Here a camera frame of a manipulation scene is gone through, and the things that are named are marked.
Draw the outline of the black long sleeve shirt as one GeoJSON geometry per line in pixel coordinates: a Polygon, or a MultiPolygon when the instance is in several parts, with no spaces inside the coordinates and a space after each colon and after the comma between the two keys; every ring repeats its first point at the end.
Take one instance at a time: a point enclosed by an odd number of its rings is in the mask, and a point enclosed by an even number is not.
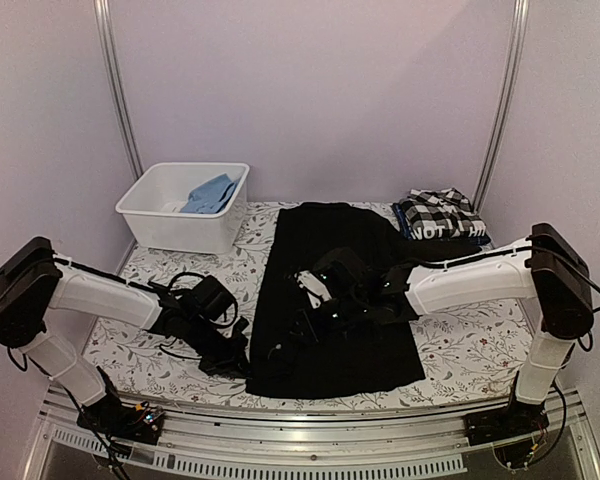
{"type": "Polygon", "coordinates": [[[409,241],[386,218],[346,203],[306,202],[281,210],[252,326],[247,393],[321,400],[391,391],[424,379],[410,321],[357,323],[336,330],[338,339],[327,345],[301,345],[290,339],[292,314],[313,310],[294,275],[337,248],[349,248],[365,264],[381,270],[408,258],[442,261],[480,250],[452,241],[409,241]]]}

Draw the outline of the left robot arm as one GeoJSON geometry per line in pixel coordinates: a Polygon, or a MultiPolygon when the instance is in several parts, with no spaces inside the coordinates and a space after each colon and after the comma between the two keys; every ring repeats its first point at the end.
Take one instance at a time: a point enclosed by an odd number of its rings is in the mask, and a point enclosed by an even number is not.
{"type": "Polygon", "coordinates": [[[166,285],[142,285],[60,257],[48,239],[35,237],[0,267],[0,344],[39,366],[108,434],[121,433],[149,413],[124,406],[107,375],[50,331],[49,310],[81,312],[180,340],[209,376],[250,374],[243,333],[248,322],[215,277],[180,272],[166,285]],[[179,286],[189,276],[196,284],[179,286]]]}

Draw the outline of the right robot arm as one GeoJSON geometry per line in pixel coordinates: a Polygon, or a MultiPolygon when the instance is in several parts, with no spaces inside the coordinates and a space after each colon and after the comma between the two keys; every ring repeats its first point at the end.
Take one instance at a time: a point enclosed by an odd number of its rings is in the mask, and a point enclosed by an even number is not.
{"type": "Polygon", "coordinates": [[[321,329],[357,323],[405,323],[472,303],[535,299],[541,320],[516,374],[497,427],[517,436],[542,411],[551,384],[575,343],[589,334],[600,294],[584,260],[548,223],[504,247],[444,261],[408,258],[385,270],[365,264],[351,249],[325,254],[294,280],[315,310],[321,329]]]}

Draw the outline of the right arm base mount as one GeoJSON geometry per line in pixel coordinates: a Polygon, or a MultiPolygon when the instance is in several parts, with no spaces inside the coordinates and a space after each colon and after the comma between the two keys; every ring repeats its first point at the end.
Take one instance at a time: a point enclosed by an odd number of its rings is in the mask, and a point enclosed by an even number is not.
{"type": "Polygon", "coordinates": [[[469,413],[462,420],[471,446],[531,434],[549,426],[543,403],[531,405],[515,399],[504,407],[469,413]]]}

